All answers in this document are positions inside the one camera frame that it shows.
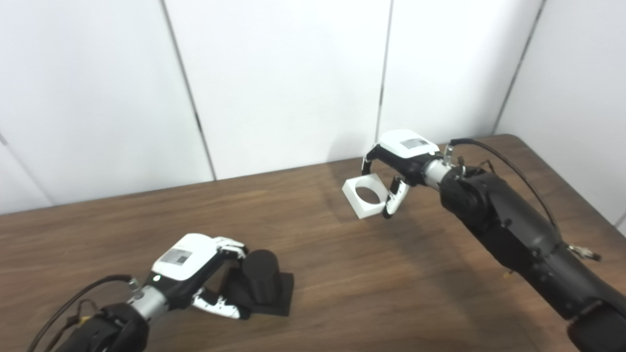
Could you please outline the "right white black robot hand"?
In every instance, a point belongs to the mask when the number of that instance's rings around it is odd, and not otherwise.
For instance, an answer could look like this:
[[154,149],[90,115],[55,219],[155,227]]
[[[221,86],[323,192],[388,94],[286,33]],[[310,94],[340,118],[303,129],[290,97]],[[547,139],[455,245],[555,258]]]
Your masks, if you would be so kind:
[[396,170],[382,214],[390,219],[397,212],[410,187],[426,186],[426,167],[443,158],[438,145],[411,130],[391,130],[363,157],[361,174],[369,175],[374,160]]

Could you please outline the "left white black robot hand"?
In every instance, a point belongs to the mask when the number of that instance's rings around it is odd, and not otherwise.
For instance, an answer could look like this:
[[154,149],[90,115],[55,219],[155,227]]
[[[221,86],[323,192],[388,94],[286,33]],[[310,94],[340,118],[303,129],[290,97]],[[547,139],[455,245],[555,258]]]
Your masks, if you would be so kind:
[[144,284],[163,296],[168,310],[194,306],[226,318],[248,320],[249,309],[205,288],[222,265],[242,264],[248,253],[246,246],[234,239],[189,233],[159,257]]

